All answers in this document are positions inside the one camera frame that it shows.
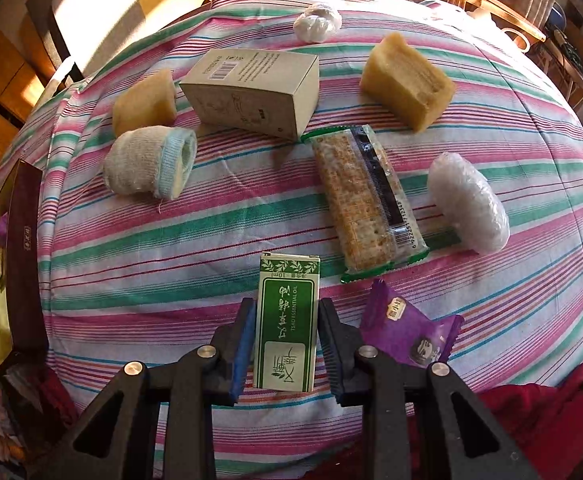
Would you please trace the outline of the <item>purple snack packet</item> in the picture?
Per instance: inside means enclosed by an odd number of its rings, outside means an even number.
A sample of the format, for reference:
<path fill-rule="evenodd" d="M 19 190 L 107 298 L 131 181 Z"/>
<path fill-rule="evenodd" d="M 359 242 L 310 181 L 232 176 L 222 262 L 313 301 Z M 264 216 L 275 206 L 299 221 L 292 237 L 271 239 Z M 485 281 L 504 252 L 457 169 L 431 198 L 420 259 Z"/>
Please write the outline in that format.
<path fill-rule="evenodd" d="M 383 280 L 375 280 L 360 332 L 370 344 L 397 362 L 426 368 L 449 359 L 464 318 L 452 314 L 431 320 Z"/>

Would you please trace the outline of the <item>green essential oil box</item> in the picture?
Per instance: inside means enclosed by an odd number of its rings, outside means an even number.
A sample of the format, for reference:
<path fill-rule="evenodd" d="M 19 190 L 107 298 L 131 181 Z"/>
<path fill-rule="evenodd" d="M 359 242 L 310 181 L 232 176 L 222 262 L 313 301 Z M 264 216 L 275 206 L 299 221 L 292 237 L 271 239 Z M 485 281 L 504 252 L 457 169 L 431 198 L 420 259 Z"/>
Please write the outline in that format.
<path fill-rule="evenodd" d="M 313 390 L 320 270 L 318 256 L 261 255 L 254 350 L 256 388 Z"/>

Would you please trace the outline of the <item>white plastic-wrapped bundle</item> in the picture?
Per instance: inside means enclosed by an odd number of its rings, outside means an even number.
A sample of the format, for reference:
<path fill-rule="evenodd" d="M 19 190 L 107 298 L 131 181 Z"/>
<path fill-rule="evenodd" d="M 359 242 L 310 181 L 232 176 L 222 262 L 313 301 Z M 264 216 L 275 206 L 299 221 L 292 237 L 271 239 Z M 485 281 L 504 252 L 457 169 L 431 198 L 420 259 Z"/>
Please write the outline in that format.
<path fill-rule="evenodd" d="M 428 192 L 463 244 L 494 254 L 509 240 L 506 210 L 489 181 L 467 159 L 444 152 L 431 163 Z"/>

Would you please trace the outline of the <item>white sock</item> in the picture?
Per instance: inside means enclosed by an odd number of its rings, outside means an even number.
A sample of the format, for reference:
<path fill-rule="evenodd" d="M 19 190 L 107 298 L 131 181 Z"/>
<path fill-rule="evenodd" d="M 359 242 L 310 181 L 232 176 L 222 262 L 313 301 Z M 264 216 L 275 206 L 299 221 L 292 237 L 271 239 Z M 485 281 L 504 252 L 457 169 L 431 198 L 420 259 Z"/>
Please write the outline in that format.
<path fill-rule="evenodd" d="M 194 130 L 149 126 L 118 136 L 104 159 L 104 181 L 119 195 L 150 193 L 175 200 L 188 182 L 197 153 Z"/>

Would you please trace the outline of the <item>beige cardboard box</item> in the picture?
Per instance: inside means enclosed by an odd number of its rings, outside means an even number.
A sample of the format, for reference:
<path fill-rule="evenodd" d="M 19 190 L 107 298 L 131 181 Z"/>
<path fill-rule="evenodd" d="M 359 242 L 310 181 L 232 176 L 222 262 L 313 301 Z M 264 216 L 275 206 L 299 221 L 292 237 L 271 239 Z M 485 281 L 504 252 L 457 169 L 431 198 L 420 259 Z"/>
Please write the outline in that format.
<path fill-rule="evenodd" d="M 180 87 L 204 124 L 296 142 L 319 102 L 320 62 L 290 51 L 211 49 Z"/>

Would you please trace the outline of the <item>small yellow sponge block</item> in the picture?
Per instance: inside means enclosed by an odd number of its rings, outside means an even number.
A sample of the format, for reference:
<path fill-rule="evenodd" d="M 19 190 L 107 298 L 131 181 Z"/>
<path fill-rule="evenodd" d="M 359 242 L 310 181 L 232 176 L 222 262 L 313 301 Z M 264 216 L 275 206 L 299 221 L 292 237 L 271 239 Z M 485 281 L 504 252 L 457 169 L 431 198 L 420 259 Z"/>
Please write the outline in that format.
<path fill-rule="evenodd" d="M 149 126 L 171 126 L 177 118 L 176 87 L 169 68 L 138 81 L 116 99 L 113 127 L 122 133 Z"/>

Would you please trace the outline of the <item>small white plastic bundle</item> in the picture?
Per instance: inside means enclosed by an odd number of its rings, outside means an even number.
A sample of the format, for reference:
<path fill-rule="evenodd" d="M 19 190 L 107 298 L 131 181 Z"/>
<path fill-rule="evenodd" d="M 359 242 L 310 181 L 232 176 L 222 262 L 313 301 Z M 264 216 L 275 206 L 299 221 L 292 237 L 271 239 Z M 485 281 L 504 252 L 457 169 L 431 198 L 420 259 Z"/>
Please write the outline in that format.
<path fill-rule="evenodd" d="M 323 3 L 313 3 L 293 22 L 293 32 L 306 44 L 320 44 L 341 29 L 340 13 Z"/>

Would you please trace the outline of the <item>striped bed sheet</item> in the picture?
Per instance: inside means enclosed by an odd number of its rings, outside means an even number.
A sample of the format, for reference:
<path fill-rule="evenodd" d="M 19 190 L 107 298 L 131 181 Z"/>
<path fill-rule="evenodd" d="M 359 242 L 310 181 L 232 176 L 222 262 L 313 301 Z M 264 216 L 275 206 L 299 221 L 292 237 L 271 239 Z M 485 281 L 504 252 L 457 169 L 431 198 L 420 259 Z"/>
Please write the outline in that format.
<path fill-rule="evenodd" d="M 306 44 L 293 22 L 313 3 L 342 26 Z M 452 79 L 447 109 L 414 132 L 360 88 L 391 32 Z M 508 44 L 442 4 L 403 0 L 216 0 L 138 41 L 26 121 L 0 163 L 43 174 L 37 226 L 48 361 L 78 408 L 125 362 L 173 362 L 207 342 L 255 296 L 264 252 L 316 255 L 321 292 L 360 321 L 369 282 L 341 281 L 343 259 L 309 145 L 226 129 L 203 133 L 173 202 L 118 196 L 103 160 L 116 99 L 169 68 L 182 78 L 207 51 L 298 51 L 320 62 L 312 128 L 371 126 L 430 247 L 387 281 L 431 318 L 464 318 L 450 364 L 471 388 L 558 387 L 583 363 L 583 127 L 553 82 Z M 509 220 L 494 254 L 467 248 L 433 202 L 431 163 L 457 153 L 489 181 Z"/>

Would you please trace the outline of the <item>gold metal tin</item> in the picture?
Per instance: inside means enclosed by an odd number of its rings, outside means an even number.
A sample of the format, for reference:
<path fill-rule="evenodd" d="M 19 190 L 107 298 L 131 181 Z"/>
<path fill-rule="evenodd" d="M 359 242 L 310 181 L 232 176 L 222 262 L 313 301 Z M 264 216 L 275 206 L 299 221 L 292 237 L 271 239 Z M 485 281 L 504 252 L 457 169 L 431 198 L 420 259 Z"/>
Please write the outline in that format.
<path fill-rule="evenodd" d="M 38 277 L 41 179 L 19 159 L 0 187 L 0 372 L 49 348 Z"/>

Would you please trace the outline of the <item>red cloth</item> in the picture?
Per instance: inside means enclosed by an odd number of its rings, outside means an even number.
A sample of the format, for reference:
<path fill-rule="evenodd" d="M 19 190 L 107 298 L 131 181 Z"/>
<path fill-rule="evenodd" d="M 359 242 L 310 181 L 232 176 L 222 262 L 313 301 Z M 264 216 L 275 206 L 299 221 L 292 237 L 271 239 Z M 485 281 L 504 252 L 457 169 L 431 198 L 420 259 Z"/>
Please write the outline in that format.
<path fill-rule="evenodd" d="M 583 363 L 558 387 L 506 385 L 479 393 L 543 479 L 583 479 Z"/>

